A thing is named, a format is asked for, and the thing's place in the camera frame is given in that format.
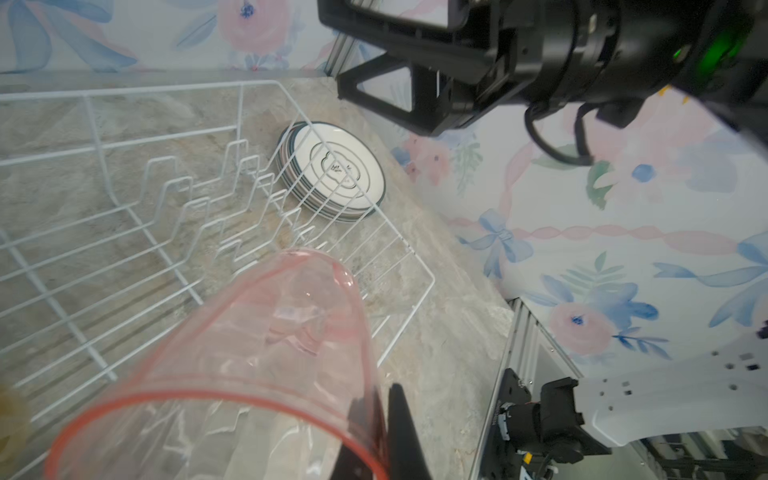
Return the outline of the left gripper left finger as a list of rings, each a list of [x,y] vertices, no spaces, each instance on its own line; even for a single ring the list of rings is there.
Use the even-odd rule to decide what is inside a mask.
[[[349,434],[341,447],[330,479],[384,478],[384,413],[377,390],[352,401]]]

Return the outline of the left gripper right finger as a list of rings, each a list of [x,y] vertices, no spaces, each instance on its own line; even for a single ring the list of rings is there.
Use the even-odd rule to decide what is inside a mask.
[[[390,479],[430,480],[432,478],[405,391],[397,383],[390,387],[388,394],[387,446]]]

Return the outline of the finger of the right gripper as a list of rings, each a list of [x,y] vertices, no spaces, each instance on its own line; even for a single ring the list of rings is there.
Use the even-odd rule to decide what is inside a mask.
[[[450,82],[441,72],[382,54],[340,73],[338,96],[417,135],[455,127]]]
[[[451,1],[446,26],[388,16],[348,1],[320,1],[318,15],[327,27],[464,83],[479,83],[496,63],[496,1]]]

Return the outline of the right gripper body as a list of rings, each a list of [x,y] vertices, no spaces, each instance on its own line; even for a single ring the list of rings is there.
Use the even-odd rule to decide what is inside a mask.
[[[571,103],[624,128],[690,42],[674,1],[453,1],[449,25],[455,44],[484,59],[449,75],[453,129],[502,105],[526,106],[533,123]]]

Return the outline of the pink ribbed glass cup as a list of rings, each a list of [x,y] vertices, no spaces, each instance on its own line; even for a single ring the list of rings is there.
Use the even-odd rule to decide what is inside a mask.
[[[354,275],[311,249],[239,274],[67,425],[48,479],[330,479],[377,390]]]

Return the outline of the white front plate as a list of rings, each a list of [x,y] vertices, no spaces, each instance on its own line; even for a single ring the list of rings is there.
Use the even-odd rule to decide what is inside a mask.
[[[326,122],[298,122],[278,141],[275,173],[301,207],[337,222],[353,223],[377,212],[387,183],[369,147]]]

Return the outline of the white wire dish rack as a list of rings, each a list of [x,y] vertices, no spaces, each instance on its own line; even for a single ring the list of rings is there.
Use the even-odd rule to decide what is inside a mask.
[[[1,385],[27,402],[5,479],[48,479],[54,441],[174,328],[274,254],[311,249],[355,277],[379,367],[435,278],[394,216],[337,222],[275,173],[298,122],[352,129],[336,103],[303,109],[275,81],[5,93],[1,97]]]

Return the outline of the yellow ribbed glass cup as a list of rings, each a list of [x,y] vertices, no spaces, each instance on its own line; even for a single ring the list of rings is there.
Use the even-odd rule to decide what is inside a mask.
[[[30,427],[26,400],[13,388],[1,385],[1,469],[10,468],[23,452]]]

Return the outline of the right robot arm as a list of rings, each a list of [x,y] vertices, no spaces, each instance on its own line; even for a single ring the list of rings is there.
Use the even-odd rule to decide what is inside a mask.
[[[446,27],[322,1],[320,21],[382,49],[338,76],[338,94],[414,133],[464,128],[502,105],[524,107],[547,156],[591,167],[583,120],[575,148],[536,122],[569,103],[623,128],[671,84],[739,132],[767,138],[767,7],[762,1],[455,1]],[[767,343],[745,334],[691,360],[572,388],[561,407],[605,449],[660,434],[749,427],[767,419],[767,376],[746,367]]]

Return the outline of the right aluminium corner post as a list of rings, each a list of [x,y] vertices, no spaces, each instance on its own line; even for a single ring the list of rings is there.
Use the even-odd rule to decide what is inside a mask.
[[[358,66],[370,58],[366,45],[346,34],[338,33],[331,52],[324,64],[328,77],[337,77],[342,72]]]

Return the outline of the aluminium mounting rail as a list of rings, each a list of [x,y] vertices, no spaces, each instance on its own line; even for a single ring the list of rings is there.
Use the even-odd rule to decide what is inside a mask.
[[[550,479],[555,464],[669,434],[767,424],[767,329],[660,368],[582,379],[519,299],[473,479]]]

